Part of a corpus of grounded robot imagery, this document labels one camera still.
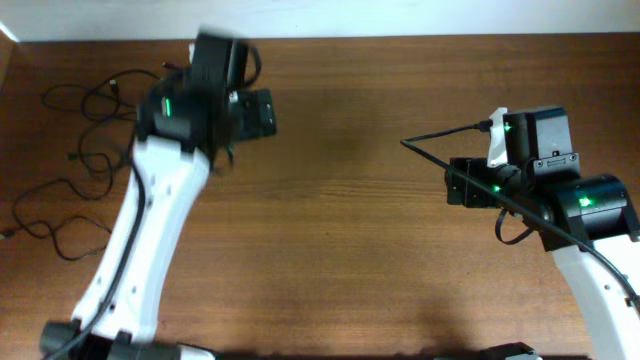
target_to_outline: wood grain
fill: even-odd
[[[447,206],[443,172],[403,137],[485,119],[498,106],[566,107],[584,175],[612,173],[640,203],[640,35],[261,40],[279,134],[237,148],[231,174],[194,206],[165,283],[157,338],[261,353],[442,353],[524,341],[547,354],[592,353],[576,303],[538,236],[507,247],[496,211]],[[0,97],[0,225],[20,192],[69,175],[88,124],[40,106],[63,82],[187,61],[185,41],[18,44]],[[144,78],[123,79],[135,102]],[[72,104],[72,99],[60,99]],[[130,124],[105,136],[126,141]],[[488,137],[425,144],[442,158],[483,156]],[[113,224],[127,176],[99,203],[68,191],[29,200],[29,218],[77,212]],[[521,228],[512,221],[507,231]],[[67,251],[107,240],[78,225]],[[45,322],[67,319],[99,262],[65,263],[48,240],[0,243],[0,347],[36,358]]]
[[[7,75],[9,67],[9,59],[13,50],[13,41],[11,41],[2,31],[0,31],[0,91],[4,84],[4,78]]]

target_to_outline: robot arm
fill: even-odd
[[[509,113],[499,108],[487,159],[454,158],[451,165],[531,210],[604,255],[640,288],[640,225],[624,185],[611,175],[581,178],[566,113],[546,107]],[[470,208],[498,208],[500,201],[465,179],[447,174],[448,202]],[[540,231],[576,298],[600,359],[640,358],[638,298],[632,298],[610,268],[578,245]]]
[[[256,74],[245,80],[248,54]],[[270,136],[276,121],[269,90],[242,90],[260,71],[255,49],[234,39],[201,34],[191,67],[162,79],[138,108],[132,171],[109,245],[98,271],[72,315],[72,324],[48,323],[41,338],[47,358],[213,359],[187,346],[151,345],[164,279],[182,226],[204,188],[219,149],[235,142]],[[125,248],[144,209],[131,251]],[[125,262],[121,277],[116,271]],[[108,294],[115,286],[113,296]],[[108,343],[105,354],[104,344]]]

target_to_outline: white wall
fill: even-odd
[[[21,41],[640,31],[639,0],[1,0]]]

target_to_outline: black cable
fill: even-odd
[[[86,154],[87,156],[98,156],[101,157],[105,160],[106,164],[107,164],[107,168],[111,169],[111,160],[109,160],[109,157],[104,154],[104,153],[96,153],[96,154]],[[58,231],[60,229],[62,229],[63,227],[65,227],[66,225],[74,222],[75,220],[84,220],[88,223],[91,223],[93,225],[96,225],[96,227],[101,228],[103,230],[105,230],[107,233],[111,233],[111,229],[108,228],[107,226],[98,223],[95,220],[92,220],[86,216],[83,215],[74,215],[70,218],[67,218],[65,220],[63,220],[59,225],[57,226],[52,226],[48,221],[45,220],[36,220],[36,221],[32,221],[30,223],[26,223],[24,220],[22,220],[22,218],[18,215],[18,206],[20,205],[20,203],[26,199],[29,195],[40,192],[46,188],[49,188],[51,186],[54,185],[58,185],[58,184],[63,184],[63,185],[67,185],[67,187],[69,187],[69,189],[71,189],[71,191],[77,195],[78,197],[80,197],[81,199],[85,200],[85,201],[97,201],[100,200],[102,198],[104,198],[105,196],[107,196],[110,192],[111,189],[113,187],[113,181],[114,181],[114,176],[113,176],[113,172],[109,171],[109,182],[107,184],[107,187],[105,188],[105,190],[97,195],[86,195],[84,193],[82,193],[81,191],[78,190],[78,188],[76,188],[76,186],[71,182],[71,180],[67,179],[67,178],[58,178],[58,179],[54,179],[51,181],[47,181],[43,184],[40,184],[34,188],[31,188],[25,192],[23,192],[22,194],[20,194],[11,204],[11,214],[13,216],[13,219],[15,220],[15,222],[18,224],[17,228],[13,228],[13,229],[8,229],[6,231],[3,232],[3,234],[10,234],[9,236],[5,237],[10,237],[15,235],[16,232],[18,231],[25,231],[27,234],[31,235],[32,237],[36,238],[36,239],[46,239],[48,237],[51,237],[51,240],[53,242],[53,247],[56,250],[56,253],[58,254],[58,256],[66,261],[77,261],[77,260],[81,260],[84,259],[87,256],[92,256],[92,255],[96,255],[98,253],[100,253],[102,250],[104,250],[104,246],[97,248],[97,249],[93,249],[83,255],[80,256],[69,256],[66,255],[62,252],[62,250],[60,249],[60,245],[59,245],[59,241],[58,241]],[[34,230],[32,230],[32,228],[34,226],[44,226],[45,228],[47,228],[47,232],[46,233],[37,233]]]
[[[478,123],[478,124],[475,124],[475,125],[469,125],[469,126],[465,126],[465,127],[462,127],[462,128],[447,130],[447,131],[443,131],[443,132],[440,132],[440,133],[424,135],[424,136],[418,136],[418,137],[414,137],[414,138],[410,138],[410,139],[406,139],[406,140],[401,140],[400,143],[403,146],[405,146],[406,148],[416,152],[418,155],[428,159],[432,163],[434,163],[434,164],[440,166],[441,168],[445,169],[449,173],[451,173],[451,174],[453,174],[453,175],[455,175],[455,176],[457,176],[459,178],[462,178],[462,179],[466,180],[471,185],[473,185],[476,188],[482,190],[487,195],[493,197],[499,203],[503,204],[503,206],[505,208],[507,208],[507,209],[509,209],[509,210],[511,210],[511,211],[513,211],[515,213],[522,214],[525,218],[527,218],[528,220],[530,220],[533,223],[537,224],[538,226],[540,226],[544,230],[555,234],[556,236],[558,236],[558,237],[570,242],[571,244],[577,245],[580,250],[582,250],[584,252],[588,252],[589,254],[591,254],[593,257],[596,258],[596,260],[598,260],[600,263],[602,263],[602,265],[607,270],[609,270],[611,275],[618,281],[618,283],[620,283],[620,285],[622,286],[624,291],[629,296],[629,299],[628,299],[629,303],[631,305],[633,305],[636,308],[637,311],[640,312],[640,297],[638,297],[638,294],[633,289],[633,286],[631,286],[631,283],[629,283],[627,278],[620,272],[620,270],[618,270],[618,268],[615,265],[613,265],[611,263],[611,261],[609,261],[609,259],[607,259],[599,251],[591,248],[590,246],[587,246],[580,239],[578,239],[578,238],[574,237],[573,235],[567,233],[566,231],[562,230],[560,227],[556,226],[555,224],[543,219],[542,217],[538,216],[537,214],[535,214],[531,210],[529,210],[529,209],[525,208],[524,206],[518,204],[513,199],[511,199],[511,198],[509,198],[507,196],[504,196],[504,195],[502,195],[500,193],[496,193],[495,191],[493,191],[493,189],[491,189],[489,186],[487,186],[486,184],[482,183],[482,181],[476,179],[475,177],[465,174],[464,172],[456,169],[455,167],[453,167],[453,166],[445,163],[444,161],[438,159],[437,157],[429,154],[425,150],[420,149],[419,147],[411,144],[412,141],[417,141],[417,140],[413,140],[413,139],[417,139],[417,138],[419,138],[421,140],[422,139],[431,139],[431,138],[444,136],[444,135],[452,134],[452,133],[455,133],[455,132],[474,129],[474,128],[478,128],[481,131],[484,131],[484,129],[486,129],[486,126],[483,125],[483,124],[486,125],[486,122],[481,122],[481,123]]]
[[[258,48],[256,48],[255,46],[251,46],[249,47],[249,50],[251,51],[251,55],[253,56],[253,62],[255,64],[256,67],[256,71],[253,73],[253,76],[251,76],[248,80],[243,81],[242,83],[242,88],[248,88],[249,86],[253,85],[256,81],[258,81],[258,78],[260,77],[260,73],[262,72],[262,60],[260,59],[260,53],[258,52]]]
[[[498,240],[505,244],[505,245],[515,245],[517,243],[519,243],[520,241],[526,239],[527,237],[529,237],[529,235],[533,234],[533,232],[535,230],[528,228],[525,231],[523,231],[520,235],[516,236],[513,240],[502,240],[502,223],[504,222],[504,218],[507,215],[507,213],[509,212],[509,210],[507,209],[502,209],[502,211],[500,211],[500,215],[498,215],[498,219],[496,220],[496,227],[495,227],[495,231],[496,231],[496,237],[498,238]]]
[[[80,110],[80,105],[78,105],[78,108],[67,108],[67,107],[62,107],[62,106],[58,106],[55,105],[53,103],[50,102],[49,98],[52,96],[53,93],[55,93],[56,91],[59,91],[61,89],[80,89],[84,92],[83,97],[85,96],[85,94],[87,94],[89,91],[91,91],[92,89],[83,85],[79,85],[79,84],[57,84],[54,85],[50,88],[48,88],[47,90],[45,90],[45,92],[43,92],[40,95],[40,102],[42,103],[42,105],[48,109],[51,110],[56,110],[56,111],[60,111],[60,112],[67,112],[67,113],[75,113],[75,114],[82,114],[82,111]],[[123,112],[123,113],[119,113],[117,115],[114,116],[114,119],[116,120],[123,120],[123,121],[131,121],[131,122],[135,122],[135,115],[136,112],[134,111],[135,109],[135,105],[129,104],[127,102],[124,102],[122,100],[117,99],[115,96],[113,95],[108,95],[108,94],[104,94],[100,91],[96,91],[93,93],[92,96],[95,97],[99,97],[99,98],[103,98],[103,99],[107,99],[110,100],[112,102],[117,102],[120,101],[120,104],[122,107],[128,108],[128,109],[132,109],[131,111],[127,111],[127,112]],[[87,120],[89,121],[94,121],[93,118],[94,117],[98,117],[101,114],[100,113],[93,113],[93,112],[89,112],[91,118],[87,118]]]
[[[79,84],[64,83],[64,84],[54,85],[48,88],[44,93],[41,94],[40,100],[43,106],[49,109],[61,111],[61,112],[78,113],[78,114],[81,114],[86,120],[92,122],[92,124],[81,133],[78,139],[78,144],[77,144],[78,152],[76,154],[70,154],[69,158],[70,160],[80,159],[83,166],[85,166],[85,168],[89,172],[89,175],[94,178],[98,177],[101,174],[108,176],[109,183],[106,189],[102,193],[96,196],[85,195],[82,192],[78,191],[78,189],[74,186],[71,180],[67,178],[54,179],[25,191],[24,193],[20,194],[12,204],[12,215],[14,220],[18,224],[18,226],[15,228],[5,229],[4,231],[0,232],[1,239],[10,238],[20,231],[24,231],[30,236],[37,239],[45,239],[50,237],[52,239],[53,247],[56,251],[56,254],[61,259],[66,261],[77,261],[87,256],[96,255],[100,253],[102,250],[104,250],[104,247],[99,247],[79,256],[67,255],[61,250],[58,232],[63,227],[77,220],[82,220],[87,223],[91,223],[96,227],[106,231],[107,233],[111,232],[111,229],[109,227],[104,226],[103,224],[100,224],[99,222],[92,220],[83,215],[74,215],[72,217],[64,219],[57,226],[54,226],[50,222],[45,220],[35,220],[32,222],[27,222],[19,216],[18,207],[19,207],[19,204],[29,195],[42,191],[45,188],[55,186],[57,184],[67,185],[77,196],[79,196],[81,199],[86,201],[96,201],[96,200],[102,199],[103,197],[107,196],[111,192],[111,188],[113,186],[114,176],[116,172],[122,169],[127,164],[127,158],[131,156],[131,149],[134,141],[134,133],[132,132],[132,136],[129,139],[127,150],[123,154],[120,154],[121,156],[117,160],[115,165],[113,165],[113,162],[111,161],[109,156],[106,155],[105,153],[85,153],[83,144],[86,142],[86,138],[93,131],[107,125],[111,120],[135,121],[135,118],[131,118],[132,115],[133,116],[136,115],[136,111],[134,111],[135,106],[128,102],[123,101],[120,98],[119,86],[118,86],[118,83],[116,82],[116,79],[118,78],[121,78],[127,75],[134,75],[134,74],[145,75],[153,79],[158,79],[158,76],[156,76],[155,74],[149,71],[141,70],[141,69],[132,69],[132,70],[126,70],[126,71],[113,74],[109,76],[107,80],[100,82],[98,85],[94,87],[86,87],[84,85],[79,85]],[[104,91],[102,91],[102,88],[107,84],[109,84],[112,94],[107,94]],[[82,99],[77,109],[58,106],[51,102],[52,94],[54,94],[56,91],[60,91],[63,89],[78,89],[83,92]],[[113,102],[113,105],[114,105],[113,109],[107,113],[97,113],[97,112],[90,111],[88,109],[89,102],[93,97],[98,97],[98,98],[106,99]],[[99,157],[101,159],[104,159],[105,166],[102,168],[97,168],[95,167],[95,164],[94,165],[89,164],[87,160],[91,159],[92,157]],[[46,231],[45,232],[35,231],[34,228],[39,226],[44,227]]]
[[[138,170],[135,162],[132,159],[128,159],[127,162],[131,166],[131,171],[133,171],[136,184],[138,185],[138,208],[136,210],[136,217],[133,221],[133,225],[131,226],[131,231],[129,232],[129,237],[122,252],[122,256],[120,257],[120,262],[118,263],[115,275],[113,277],[113,280],[111,281],[111,285],[109,285],[109,289],[107,290],[107,294],[105,295],[104,300],[102,300],[102,302],[98,306],[96,315],[85,326],[85,328],[58,350],[46,355],[44,357],[44,360],[53,360],[65,356],[76,345],[84,341],[84,339],[91,333],[93,327],[98,323],[98,321],[100,321],[104,313],[111,305],[111,300],[113,300],[113,296],[118,289],[118,285],[120,284],[120,280],[122,279],[122,275],[124,274],[127,262],[129,261],[129,255],[131,254],[131,250],[133,249],[133,244],[135,243],[136,236],[138,235],[140,224],[142,223],[142,216],[144,215],[146,204],[146,193],[144,185],[142,183],[142,176],[140,175],[140,171]]]

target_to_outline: tangled black cable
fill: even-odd
[[[66,185],[75,195],[77,195],[79,198],[85,201],[100,200],[111,192],[111,189],[113,187],[114,177],[117,171],[122,169],[124,166],[127,166],[130,164],[129,158],[131,156],[131,147],[134,139],[133,132],[129,140],[129,144],[127,146],[126,151],[124,153],[119,154],[120,155],[119,159],[117,160],[115,165],[113,164],[109,156],[105,153],[101,153],[101,152],[86,153],[84,151],[84,144],[86,142],[87,137],[92,132],[107,125],[112,120],[130,121],[130,122],[135,121],[135,118],[132,118],[132,115],[135,116],[136,114],[136,112],[133,110],[135,106],[128,102],[122,101],[122,99],[120,99],[119,86],[116,80],[120,77],[133,75],[133,74],[141,74],[141,75],[149,76],[156,80],[158,79],[158,76],[156,76],[155,74],[149,71],[132,69],[132,70],[122,71],[122,72],[113,74],[112,76],[110,76],[109,78],[100,82],[98,85],[92,88],[86,87],[83,85],[78,85],[78,84],[57,84],[47,89],[41,95],[41,102],[43,106],[56,111],[81,114],[86,120],[91,121],[93,123],[81,133],[77,142],[77,153],[69,154],[69,159],[80,160],[80,162],[87,169],[91,177],[98,178],[101,175],[102,177],[106,176],[108,179],[107,180],[108,183],[105,189],[101,193],[97,195],[88,195],[78,190],[78,188],[73,184],[73,182],[70,179],[62,177],[62,178],[57,178],[51,181],[47,181],[46,183],[40,184],[34,188],[31,188],[23,192],[14,200],[11,206],[11,213],[13,215],[14,221],[16,222],[17,226],[13,228],[5,229],[4,231],[0,232],[0,239],[8,239],[20,231],[24,231],[36,239],[51,238],[56,254],[58,255],[58,257],[60,257],[65,261],[78,261],[88,256],[99,254],[105,249],[106,246],[100,246],[98,248],[92,249],[81,255],[68,255],[62,250],[60,246],[58,232],[62,228],[66,227],[67,225],[74,222],[78,222],[78,221],[83,221],[83,222],[92,224],[96,226],[98,229],[101,229],[106,233],[111,234],[111,228],[99,221],[96,221],[87,216],[79,215],[79,214],[68,217],[62,220],[57,225],[53,225],[52,223],[46,220],[26,221],[26,220],[23,220],[23,218],[20,216],[18,208],[19,208],[19,205],[30,195],[33,195],[35,193],[41,192],[47,188],[50,188],[52,186],[57,186],[57,185]],[[107,84],[109,84],[111,94],[105,93],[102,90],[103,87],[105,87]],[[62,89],[79,89],[84,92],[78,108],[62,107],[50,101],[51,95],[56,91],[59,91]],[[89,101],[93,97],[106,99],[113,102],[112,110],[107,113],[98,113],[98,112],[90,111],[88,109],[89,107],[88,105],[89,105]],[[102,167],[97,167],[95,162],[90,161],[90,159],[93,159],[93,158],[98,158],[103,160],[104,165],[102,165]],[[46,231],[43,231],[43,232],[36,231],[37,227],[44,227]]]

